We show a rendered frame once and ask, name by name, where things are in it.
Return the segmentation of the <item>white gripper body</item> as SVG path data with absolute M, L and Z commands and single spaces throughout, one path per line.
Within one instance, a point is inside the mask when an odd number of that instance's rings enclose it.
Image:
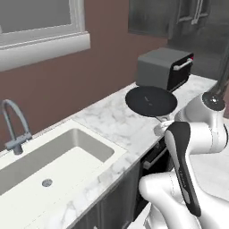
M 173 123 L 173 121 L 164 121 L 162 123 L 159 123 L 155 128 L 154 128 L 154 133 L 156 136 L 163 136 L 166 129 Z

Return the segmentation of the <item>black frying pan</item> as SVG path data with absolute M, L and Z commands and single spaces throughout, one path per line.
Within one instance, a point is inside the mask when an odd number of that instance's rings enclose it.
M 165 89 L 139 86 L 127 92 L 125 103 L 138 115 L 160 120 L 175 110 L 178 101 L 173 93 Z

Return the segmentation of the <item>white sink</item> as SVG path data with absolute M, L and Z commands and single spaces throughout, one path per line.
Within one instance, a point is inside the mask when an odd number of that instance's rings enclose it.
M 65 229 L 72 199 L 126 150 L 69 120 L 0 152 L 0 229 Z

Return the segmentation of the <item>grey sink tap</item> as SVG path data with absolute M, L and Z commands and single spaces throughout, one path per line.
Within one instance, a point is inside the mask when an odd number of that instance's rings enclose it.
M 21 120 L 21 124 L 22 124 L 22 127 L 24 129 L 24 133 L 19 137 L 17 137 L 15 135 L 13 125 L 12 125 L 12 122 L 10 119 L 10 115 L 7 112 L 8 106 L 17 114 L 17 116 Z M 15 155 L 20 155 L 23 152 L 21 145 L 23 143 L 25 143 L 27 140 L 32 139 L 32 134 L 30 132 L 28 122 L 27 122 L 24 114 L 20 110 L 20 108 L 12 100 L 10 100 L 10 99 L 3 100 L 1 103 L 1 107 L 2 107 L 2 113 L 4 115 L 4 119 L 6 121 L 8 130 L 10 132 L 10 136 L 12 138 L 10 141 L 8 141 L 4 144 L 5 148 L 8 151 L 12 150 Z

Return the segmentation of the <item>black appliance door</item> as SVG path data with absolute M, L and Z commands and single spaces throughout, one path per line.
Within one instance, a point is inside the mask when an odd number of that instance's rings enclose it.
M 170 172 L 174 168 L 172 158 L 162 137 L 140 160 L 139 178 L 163 172 Z

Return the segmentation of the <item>grey toaster oven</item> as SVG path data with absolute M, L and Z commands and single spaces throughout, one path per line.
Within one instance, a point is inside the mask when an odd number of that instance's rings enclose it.
M 174 71 L 174 66 L 184 64 L 188 58 L 193 60 L 194 54 L 167 47 L 140 55 L 137 62 L 136 84 L 174 91 L 189 79 L 193 62 L 180 71 Z

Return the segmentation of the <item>dark grey cupboard door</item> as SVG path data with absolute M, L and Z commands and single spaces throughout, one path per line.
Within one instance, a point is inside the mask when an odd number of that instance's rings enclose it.
M 133 219 L 140 164 L 136 164 L 72 229 L 126 229 Z

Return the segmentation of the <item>stainless steel fridge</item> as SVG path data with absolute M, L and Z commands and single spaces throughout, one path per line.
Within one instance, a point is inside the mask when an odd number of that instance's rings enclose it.
M 229 0 L 210 0 L 210 3 L 210 14 L 201 30 L 173 38 L 167 45 L 194 54 L 192 74 L 217 80 L 220 61 L 229 42 Z

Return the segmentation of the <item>white framed window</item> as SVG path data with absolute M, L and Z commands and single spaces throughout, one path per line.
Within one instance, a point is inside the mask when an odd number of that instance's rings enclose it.
M 0 72 L 89 48 L 84 0 L 0 0 Z

